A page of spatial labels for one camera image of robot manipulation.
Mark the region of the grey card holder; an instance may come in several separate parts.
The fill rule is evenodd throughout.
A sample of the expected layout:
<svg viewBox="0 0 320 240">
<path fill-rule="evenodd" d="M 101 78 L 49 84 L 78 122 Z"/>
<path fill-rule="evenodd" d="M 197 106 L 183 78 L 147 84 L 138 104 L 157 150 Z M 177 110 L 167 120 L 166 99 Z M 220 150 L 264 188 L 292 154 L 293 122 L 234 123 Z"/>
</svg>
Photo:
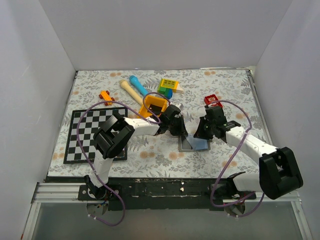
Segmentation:
<svg viewBox="0 0 320 240">
<path fill-rule="evenodd" d="M 188 134 L 186 136 L 186 139 L 192 146 L 192 150 L 186 150 L 186 151 L 181 151 L 180 144 L 181 144 L 181 136 L 178 139 L 178 150 L 179 152 L 204 152 L 204 151 L 209 151 L 211 149 L 210 147 L 210 142 L 205 139 L 200 139 L 200 138 L 194 138 L 192 134 Z"/>
</svg>

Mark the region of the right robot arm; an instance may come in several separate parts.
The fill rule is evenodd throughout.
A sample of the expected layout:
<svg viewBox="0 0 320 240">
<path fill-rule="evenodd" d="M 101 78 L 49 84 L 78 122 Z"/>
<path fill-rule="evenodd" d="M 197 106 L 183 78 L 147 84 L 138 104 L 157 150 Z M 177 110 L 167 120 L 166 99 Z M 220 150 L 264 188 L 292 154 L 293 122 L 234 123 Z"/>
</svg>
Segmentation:
<svg viewBox="0 0 320 240">
<path fill-rule="evenodd" d="M 227 121 L 220 106 L 206 106 L 206 115 L 200 118 L 195 138 L 220 139 L 236 148 L 258 164 L 258 173 L 234 173 L 225 182 L 217 180 L 212 187 L 214 197 L 237 199 L 244 192 L 264 193 L 275 200 L 304 184 L 293 151 L 278 148 L 249 134 L 236 121 Z"/>
</svg>

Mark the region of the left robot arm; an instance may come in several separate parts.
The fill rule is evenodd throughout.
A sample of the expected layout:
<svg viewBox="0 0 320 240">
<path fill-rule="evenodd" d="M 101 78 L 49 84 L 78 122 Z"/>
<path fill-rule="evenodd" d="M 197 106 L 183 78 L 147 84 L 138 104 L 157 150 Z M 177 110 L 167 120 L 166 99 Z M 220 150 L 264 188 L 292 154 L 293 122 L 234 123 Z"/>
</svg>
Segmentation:
<svg viewBox="0 0 320 240">
<path fill-rule="evenodd" d="M 188 135 L 181 110 L 172 104 L 159 116 L 128 118 L 115 113 L 109 117 L 93 135 L 95 158 L 90 174 L 84 177 L 89 194 L 95 200 L 106 196 L 103 184 L 108 183 L 113 160 L 132 137 L 157 136 L 166 131 L 175 137 Z"/>
</svg>

